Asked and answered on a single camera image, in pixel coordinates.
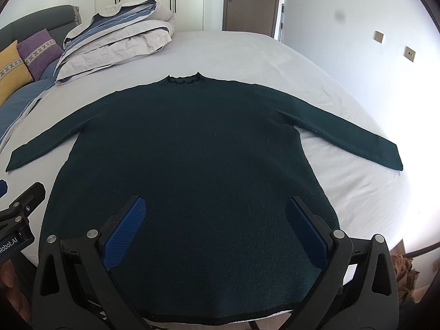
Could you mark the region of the left hand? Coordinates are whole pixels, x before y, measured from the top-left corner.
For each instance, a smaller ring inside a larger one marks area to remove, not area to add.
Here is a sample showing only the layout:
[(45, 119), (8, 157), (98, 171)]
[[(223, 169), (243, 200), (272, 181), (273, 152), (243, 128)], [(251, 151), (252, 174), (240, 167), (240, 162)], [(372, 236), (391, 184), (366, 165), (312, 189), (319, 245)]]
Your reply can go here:
[(1, 265), (1, 288), (9, 303), (27, 323), (31, 320), (29, 303), (20, 290), (20, 281), (11, 260)]

